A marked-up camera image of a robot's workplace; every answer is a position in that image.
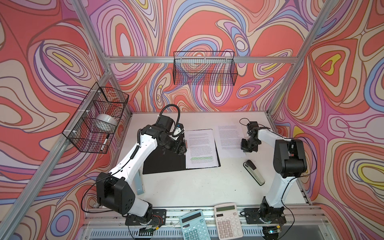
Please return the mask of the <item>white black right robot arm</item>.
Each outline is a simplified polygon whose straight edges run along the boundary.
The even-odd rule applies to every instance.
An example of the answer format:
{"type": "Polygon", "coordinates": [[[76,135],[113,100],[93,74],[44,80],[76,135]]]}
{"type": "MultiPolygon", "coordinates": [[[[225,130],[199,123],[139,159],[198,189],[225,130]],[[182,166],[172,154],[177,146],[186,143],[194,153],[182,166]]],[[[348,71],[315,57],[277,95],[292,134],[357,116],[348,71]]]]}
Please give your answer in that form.
{"type": "Polygon", "coordinates": [[[247,134],[249,138],[241,142],[243,152],[257,152],[262,143],[274,148],[272,162],[276,174],[258,209],[259,219],[265,224],[284,222],[286,194],[308,168],[303,141],[283,137],[269,128],[255,127],[247,134]]]}

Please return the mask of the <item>blue folder with black inside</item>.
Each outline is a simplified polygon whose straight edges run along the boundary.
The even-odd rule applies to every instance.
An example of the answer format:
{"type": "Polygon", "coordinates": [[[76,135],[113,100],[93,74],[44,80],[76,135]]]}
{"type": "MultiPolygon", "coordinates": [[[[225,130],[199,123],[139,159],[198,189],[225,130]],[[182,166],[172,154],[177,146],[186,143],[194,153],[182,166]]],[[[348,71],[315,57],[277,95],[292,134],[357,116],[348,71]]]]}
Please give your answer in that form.
{"type": "MultiPolygon", "coordinates": [[[[185,133],[179,137],[179,140],[183,140],[185,143],[185,133]]],[[[186,169],[186,153],[183,155],[177,155],[162,147],[157,147],[144,162],[143,174],[157,174],[167,172],[177,172],[186,169]]]]}

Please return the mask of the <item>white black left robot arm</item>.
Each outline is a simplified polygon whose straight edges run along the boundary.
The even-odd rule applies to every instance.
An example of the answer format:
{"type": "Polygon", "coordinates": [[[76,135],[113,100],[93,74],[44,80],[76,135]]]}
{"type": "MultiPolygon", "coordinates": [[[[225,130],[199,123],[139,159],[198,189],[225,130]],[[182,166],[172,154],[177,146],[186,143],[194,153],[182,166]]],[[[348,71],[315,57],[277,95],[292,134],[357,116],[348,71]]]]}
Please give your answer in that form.
{"type": "Polygon", "coordinates": [[[149,155],[162,147],[178,155],[187,152],[181,137],[184,126],[176,124],[176,133],[168,134],[159,124],[147,125],[137,132],[137,143],[108,173],[100,173],[96,180],[97,203],[121,215],[135,216],[147,224],[153,218],[153,205],[140,199],[132,189],[134,178],[149,155]]]}

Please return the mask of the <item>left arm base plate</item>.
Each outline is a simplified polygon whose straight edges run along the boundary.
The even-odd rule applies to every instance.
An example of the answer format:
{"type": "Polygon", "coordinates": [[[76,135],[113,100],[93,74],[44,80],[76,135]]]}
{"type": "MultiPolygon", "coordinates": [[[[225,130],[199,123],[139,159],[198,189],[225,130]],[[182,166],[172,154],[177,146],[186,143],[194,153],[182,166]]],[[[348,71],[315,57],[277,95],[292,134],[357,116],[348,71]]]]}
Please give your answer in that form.
{"type": "Polygon", "coordinates": [[[142,227],[161,227],[166,223],[167,210],[166,209],[149,209],[143,216],[130,214],[126,217],[126,226],[142,226],[142,227]]]}

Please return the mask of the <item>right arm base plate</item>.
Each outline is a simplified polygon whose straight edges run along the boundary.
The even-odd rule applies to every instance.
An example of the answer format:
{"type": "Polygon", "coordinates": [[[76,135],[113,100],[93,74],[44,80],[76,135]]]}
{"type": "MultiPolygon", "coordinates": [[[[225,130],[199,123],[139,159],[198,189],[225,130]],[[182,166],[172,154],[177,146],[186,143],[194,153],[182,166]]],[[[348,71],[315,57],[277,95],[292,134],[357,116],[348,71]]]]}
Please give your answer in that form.
{"type": "Polygon", "coordinates": [[[287,223],[284,208],[246,208],[244,209],[244,216],[247,224],[266,224],[266,225],[284,225],[287,223]]]}

